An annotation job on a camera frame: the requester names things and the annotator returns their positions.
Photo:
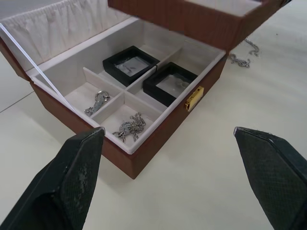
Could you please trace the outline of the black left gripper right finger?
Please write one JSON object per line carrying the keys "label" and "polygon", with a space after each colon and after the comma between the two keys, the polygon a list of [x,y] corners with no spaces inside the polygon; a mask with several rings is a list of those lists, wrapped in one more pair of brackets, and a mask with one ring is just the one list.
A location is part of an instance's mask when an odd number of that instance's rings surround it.
{"label": "black left gripper right finger", "polygon": [[307,228],[307,161],[285,139],[234,129],[250,187],[275,230]]}

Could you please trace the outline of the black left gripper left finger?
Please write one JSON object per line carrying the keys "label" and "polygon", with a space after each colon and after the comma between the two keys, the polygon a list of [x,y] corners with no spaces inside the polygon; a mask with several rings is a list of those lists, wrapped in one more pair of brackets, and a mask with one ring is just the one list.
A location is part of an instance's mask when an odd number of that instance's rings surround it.
{"label": "black left gripper left finger", "polygon": [[41,169],[5,220],[2,230],[81,230],[98,178],[105,128],[67,139]]}

